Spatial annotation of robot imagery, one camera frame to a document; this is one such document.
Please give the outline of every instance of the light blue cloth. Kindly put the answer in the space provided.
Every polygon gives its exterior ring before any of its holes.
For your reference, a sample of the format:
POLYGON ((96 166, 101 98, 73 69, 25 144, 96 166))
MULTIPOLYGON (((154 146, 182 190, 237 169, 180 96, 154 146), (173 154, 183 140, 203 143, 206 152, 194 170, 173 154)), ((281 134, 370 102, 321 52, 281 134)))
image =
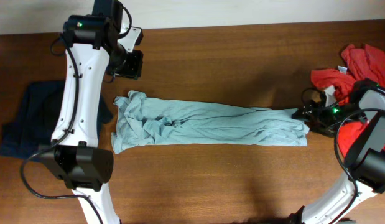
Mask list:
POLYGON ((309 128, 290 118, 296 109, 242 108, 217 103, 147 98, 130 91, 116 97, 119 107, 115 153, 134 146, 246 144, 306 146, 309 128))

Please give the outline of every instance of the wooden tabletop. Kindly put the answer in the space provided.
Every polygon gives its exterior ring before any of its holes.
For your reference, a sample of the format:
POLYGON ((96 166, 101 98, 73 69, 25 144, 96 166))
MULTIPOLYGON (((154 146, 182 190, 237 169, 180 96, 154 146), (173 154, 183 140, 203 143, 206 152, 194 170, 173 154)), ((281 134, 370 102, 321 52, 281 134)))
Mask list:
MULTIPOLYGON (((349 43, 385 50, 385 21, 145 30, 139 80, 104 83, 110 110, 129 90, 148 97, 291 108, 310 87, 310 71, 343 65, 349 43)), ((0 35, 1 125, 12 121, 26 86, 65 78, 65 58, 49 52, 56 34, 0 35)), ((100 148, 112 150, 116 119, 100 148)), ((115 155, 109 183, 123 223, 231 223, 286 217, 315 201, 341 175, 332 139, 307 135, 307 147, 226 144, 144 146, 115 155)), ((0 157, 0 223, 86 223, 77 200, 42 200, 19 177, 21 161, 0 157)), ((27 166, 39 192, 69 194, 40 164, 27 166)), ((347 217, 385 223, 385 193, 347 217)))

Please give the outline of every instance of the wooden table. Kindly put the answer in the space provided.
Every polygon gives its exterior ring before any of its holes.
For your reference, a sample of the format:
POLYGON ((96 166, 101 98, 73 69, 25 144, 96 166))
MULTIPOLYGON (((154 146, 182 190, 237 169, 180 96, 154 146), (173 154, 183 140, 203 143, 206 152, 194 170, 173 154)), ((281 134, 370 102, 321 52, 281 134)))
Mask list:
MULTIPOLYGON (((385 21, 274 24, 145 30, 140 80, 104 83, 110 110, 129 90, 149 97, 291 108, 310 86, 310 71, 343 65, 349 43, 385 50, 385 21)), ((65 77, 65 58, 51 56, 56 34, 0 35, 1 125, 15 117, 32 81, 65 77)), ((101 132, 111 150, 114 119, 101 132)), ((286 217, 321 196, 340 176, 332 139, 307 135, 307 147, 146 146, 115 155, 110 182, 123 223, 231 223, 286 217)), ((19 178, 21 161, 0 157, 0 223, 85 223, 77 200, 42 200, 19 178)), ((39 192, 68 194, 40 164, 27 166, 39 192)), ((360 223, 385 223, 385 194, 348 214, 360 223)))

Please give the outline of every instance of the red fabric pile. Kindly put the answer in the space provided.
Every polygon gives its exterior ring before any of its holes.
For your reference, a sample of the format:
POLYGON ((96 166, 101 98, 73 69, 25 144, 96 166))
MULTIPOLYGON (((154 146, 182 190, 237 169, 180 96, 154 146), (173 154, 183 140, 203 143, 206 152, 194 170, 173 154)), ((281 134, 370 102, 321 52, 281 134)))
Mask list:
MULTIPOLYGON (((318 89, 325 89, 331 85, 336 88, 335 96, 341 100, 348 95, 356 81, 370 78, 385 88, 385 53, 365 44, 363 48, 356 48, 353 44, 341 53, 344 61, 347 63, 347 74, 341 73, 335 69, 326 69, 311 71, 311 82, 318 89)), ((347 151, 354 143, 355 139, 361 134, 366 125, 359 121, 349 123, 341 127, 338 144, 341 153, 346 156, 347 151)))

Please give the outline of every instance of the white wall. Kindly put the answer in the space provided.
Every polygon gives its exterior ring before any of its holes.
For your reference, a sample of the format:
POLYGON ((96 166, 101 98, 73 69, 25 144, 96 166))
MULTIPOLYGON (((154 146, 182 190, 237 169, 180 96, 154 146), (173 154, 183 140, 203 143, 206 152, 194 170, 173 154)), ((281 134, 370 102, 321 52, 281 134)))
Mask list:
MULTIPOLYGON (((142 28, 385 19, 385 0, 121 0, 142 28)), ((0 34, 60 32, 93 0, 0 0, 0 34)))

